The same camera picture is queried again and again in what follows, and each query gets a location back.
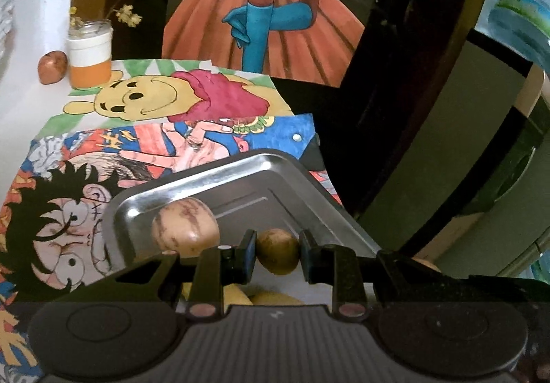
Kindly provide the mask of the large striped pepino melon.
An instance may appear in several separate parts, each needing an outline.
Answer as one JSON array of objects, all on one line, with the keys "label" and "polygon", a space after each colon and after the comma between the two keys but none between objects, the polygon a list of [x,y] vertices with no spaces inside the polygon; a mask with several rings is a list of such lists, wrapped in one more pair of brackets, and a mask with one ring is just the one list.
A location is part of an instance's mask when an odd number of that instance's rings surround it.
[{"label": "large striped pepino melon", "polygon": [[173,201],[162,207],[152,222],[152,238],[163,251],[196,257],[220,244],[220,228],[211,209],[196,198]]}]

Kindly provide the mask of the spotted yellow banana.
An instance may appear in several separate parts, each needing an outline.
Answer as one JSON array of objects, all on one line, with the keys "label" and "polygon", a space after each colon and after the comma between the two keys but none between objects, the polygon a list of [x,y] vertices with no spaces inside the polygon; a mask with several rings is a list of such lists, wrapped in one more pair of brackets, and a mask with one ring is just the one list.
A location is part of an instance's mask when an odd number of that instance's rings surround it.
[{"label": "spotted yellow banana", "polygon": [[250,296],[251,302],[255,306],[303,306],[304,302],[293,296],[272,292],[260,291]]}]

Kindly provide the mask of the brown kiwi fruit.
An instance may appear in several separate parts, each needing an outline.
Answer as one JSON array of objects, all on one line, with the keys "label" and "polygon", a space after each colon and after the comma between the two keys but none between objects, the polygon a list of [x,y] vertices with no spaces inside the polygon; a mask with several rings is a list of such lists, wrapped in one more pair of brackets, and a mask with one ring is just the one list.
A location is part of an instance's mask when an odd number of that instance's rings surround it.
[{"label": "brown kiwi fruit", "polygon": [[261,265],[274,275],[287,275],[300,260],[300,245],[290,232],[271,228],[257,235],[256,256]]}]

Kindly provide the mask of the metal tray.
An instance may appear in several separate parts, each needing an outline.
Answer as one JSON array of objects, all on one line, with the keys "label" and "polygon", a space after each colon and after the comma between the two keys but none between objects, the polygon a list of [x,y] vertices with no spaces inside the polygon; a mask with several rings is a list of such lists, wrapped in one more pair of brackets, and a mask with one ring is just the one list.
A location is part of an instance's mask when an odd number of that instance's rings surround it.
[{"label": "metal tray", "polygon": [[373,257],[379,247],[294,157],[260,149],[127,188],[108,204],[102,234],[115,271],[158,254],[151,228],[157,212],[194,197],[215,216],[222,244],[236,245],[246,230],[308,230],[318,244],[350,247]]}]

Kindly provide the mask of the colourful cartoon drawing mat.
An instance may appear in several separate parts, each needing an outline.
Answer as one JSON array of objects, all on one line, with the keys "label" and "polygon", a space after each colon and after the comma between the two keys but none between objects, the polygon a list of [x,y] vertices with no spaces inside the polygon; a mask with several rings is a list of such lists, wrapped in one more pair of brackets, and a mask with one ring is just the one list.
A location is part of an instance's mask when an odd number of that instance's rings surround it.
[{"label": "colourful cartoon drawing mat", "polygon": [[332,183],[312,114],[296,116],[267,75],[209,61],[124,60],[72,91],[1,207],[1,378],[35,382],[36,307],[113,272],[102,220],[122,190],[241,152],[274,148]]}]

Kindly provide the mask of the red apple by jar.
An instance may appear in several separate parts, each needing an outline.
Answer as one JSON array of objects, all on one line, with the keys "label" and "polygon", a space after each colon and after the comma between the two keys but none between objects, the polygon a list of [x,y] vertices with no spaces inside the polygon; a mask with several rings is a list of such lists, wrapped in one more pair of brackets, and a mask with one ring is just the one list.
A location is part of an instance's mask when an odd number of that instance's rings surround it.
[{"label": "red apple by jar", "polygon": [[39,81],[50,85],[62,80],[66,74],[68,59],[62,51],[52,51],[44,54],[37,65]]}]

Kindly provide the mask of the white orange glass jar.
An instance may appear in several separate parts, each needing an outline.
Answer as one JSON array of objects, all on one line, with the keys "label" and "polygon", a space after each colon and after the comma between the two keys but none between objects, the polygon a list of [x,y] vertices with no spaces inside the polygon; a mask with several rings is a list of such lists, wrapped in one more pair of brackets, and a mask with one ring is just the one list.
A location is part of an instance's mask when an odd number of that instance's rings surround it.
[{"label": "white orange glass jar", "polygon": [[113,28],[109,20],[88,21],[69,29],[69,81],[74,89],[105,84],[111,77]]}]

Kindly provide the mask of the orange dress lady painting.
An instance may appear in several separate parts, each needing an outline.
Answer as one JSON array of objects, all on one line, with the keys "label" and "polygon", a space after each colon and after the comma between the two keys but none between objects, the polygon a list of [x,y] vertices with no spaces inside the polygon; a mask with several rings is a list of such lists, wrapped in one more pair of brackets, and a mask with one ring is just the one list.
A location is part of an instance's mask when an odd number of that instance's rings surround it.
[{"label": "orange dress lady painting", "polygon": [[162,55],[339,87],[376,0],[181,0]]}]

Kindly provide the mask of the blue green landscape painting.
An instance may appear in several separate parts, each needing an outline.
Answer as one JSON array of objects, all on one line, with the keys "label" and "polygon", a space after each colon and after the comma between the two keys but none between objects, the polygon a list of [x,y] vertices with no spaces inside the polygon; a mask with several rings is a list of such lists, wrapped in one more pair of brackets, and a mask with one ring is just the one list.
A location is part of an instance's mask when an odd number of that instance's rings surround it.
[{"label": "blue green landscape painting", "polygon": [[549,71],[549,0],[485,0],[475,29]]}]

